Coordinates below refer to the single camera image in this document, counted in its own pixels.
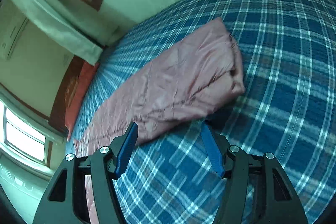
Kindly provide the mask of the pink puffer down jacket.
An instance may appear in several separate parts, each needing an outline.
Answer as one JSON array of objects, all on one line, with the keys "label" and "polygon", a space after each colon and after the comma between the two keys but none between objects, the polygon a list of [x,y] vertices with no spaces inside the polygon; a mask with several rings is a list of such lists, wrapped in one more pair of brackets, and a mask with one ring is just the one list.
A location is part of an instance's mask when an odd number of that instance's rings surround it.
[{"label": "pink puffer down jacket", "polygon": [[86,156],[138,125],[137,148],[113,182],[127,223],[210,223],[221,194],[201,121],[242,95],[239,48],[221,18],[199,27],[128,78],[76,146]]}]

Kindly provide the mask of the dark wooden headboard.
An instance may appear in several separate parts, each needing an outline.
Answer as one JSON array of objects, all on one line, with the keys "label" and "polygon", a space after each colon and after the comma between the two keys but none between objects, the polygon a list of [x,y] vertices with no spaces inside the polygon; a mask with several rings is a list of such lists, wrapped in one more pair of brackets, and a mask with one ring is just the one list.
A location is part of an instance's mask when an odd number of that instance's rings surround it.
[{"label": "dark wooden headboard", "polygon": [[66,137],[68,134],[68,129],[65,126],[66,110],[70,106],[75,94],[83,64],[84,60],[82,58],[78,56],[73,57],[60,83],[52,106],[49,125],[56,129],[63,137]]}]

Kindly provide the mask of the pale green curtain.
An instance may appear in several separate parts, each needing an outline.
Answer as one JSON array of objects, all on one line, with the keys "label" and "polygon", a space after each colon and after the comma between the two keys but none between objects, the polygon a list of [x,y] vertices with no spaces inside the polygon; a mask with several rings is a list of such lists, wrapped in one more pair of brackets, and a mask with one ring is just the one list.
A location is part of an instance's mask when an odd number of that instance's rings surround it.
[{"label": "pale green curtain", "polygon": [[48,37],[72,54],[95,65],[102,48],[75,28],[46,0],[11,0]]}]

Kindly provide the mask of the orange red pillow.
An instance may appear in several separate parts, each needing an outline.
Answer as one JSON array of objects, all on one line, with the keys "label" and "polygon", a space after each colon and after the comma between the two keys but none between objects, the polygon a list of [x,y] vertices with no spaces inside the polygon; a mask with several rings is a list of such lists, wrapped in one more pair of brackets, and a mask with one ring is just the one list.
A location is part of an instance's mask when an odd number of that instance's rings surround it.
[{"label": "orange red pillow", "polygon": [[67,141],[70,141],[85,94],[87,93],[99,66],[100,63],[91,65],[85,61],[78,77],[73,81],[73,88],[68,92],[70,97],[67,103],[64,120],[64,125],[68,130]]}]

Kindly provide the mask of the white framed side window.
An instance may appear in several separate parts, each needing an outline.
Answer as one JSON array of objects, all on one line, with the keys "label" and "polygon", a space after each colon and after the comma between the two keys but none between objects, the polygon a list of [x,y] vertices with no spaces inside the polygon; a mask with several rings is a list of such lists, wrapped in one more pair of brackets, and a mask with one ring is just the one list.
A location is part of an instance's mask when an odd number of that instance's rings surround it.
[{"label": "white framed side window", "polygon": [[50,167],[52,143],[5,105],[1,105],[1,145],[18,156]]}]

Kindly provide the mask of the wall air conditioner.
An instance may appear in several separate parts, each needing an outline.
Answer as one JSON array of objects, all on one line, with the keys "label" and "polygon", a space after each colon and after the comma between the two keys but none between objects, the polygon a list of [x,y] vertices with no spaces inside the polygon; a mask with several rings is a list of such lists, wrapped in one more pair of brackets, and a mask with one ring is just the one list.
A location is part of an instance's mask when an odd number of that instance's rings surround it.
[{"label": "wall air conditioner", "polygon": [[9,60],[28,19],[11,0],[1,2],[1,59]]}]

